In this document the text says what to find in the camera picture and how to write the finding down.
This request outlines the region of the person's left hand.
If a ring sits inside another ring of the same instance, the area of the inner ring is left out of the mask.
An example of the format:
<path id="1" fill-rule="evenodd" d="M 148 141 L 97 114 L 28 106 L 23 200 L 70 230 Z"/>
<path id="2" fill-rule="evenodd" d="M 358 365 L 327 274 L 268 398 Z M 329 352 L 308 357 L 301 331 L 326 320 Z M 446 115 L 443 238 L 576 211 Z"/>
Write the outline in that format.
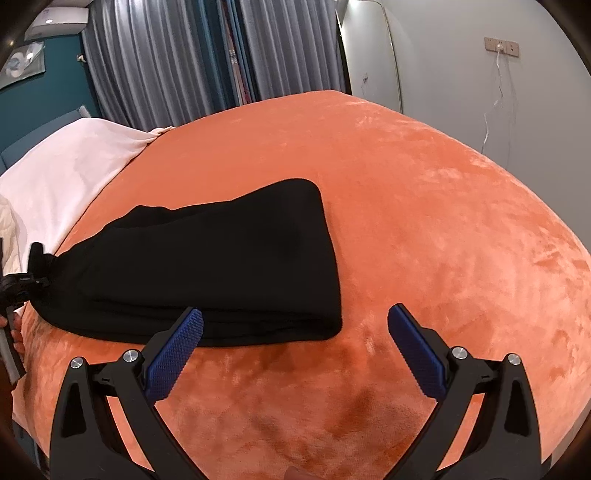
<path id="1" fill-rule="evenodd" d="M 8 324 L 9 324 L 9 321 L 5 317 L 1 316 L 0 317 L 0 327 L 5 328 Z M 22 329 L 22 319 L 21 319 L 20 315 L 17 312 L 15 312 L 13 314 L 11 336 L 13 338 L 14 349 L 19 353 L 21 358 L 24 358 L 25 346 L 24 346 L 24 340 L 23 340 L 23 335 L 22 335 L 21 329 Z"/>

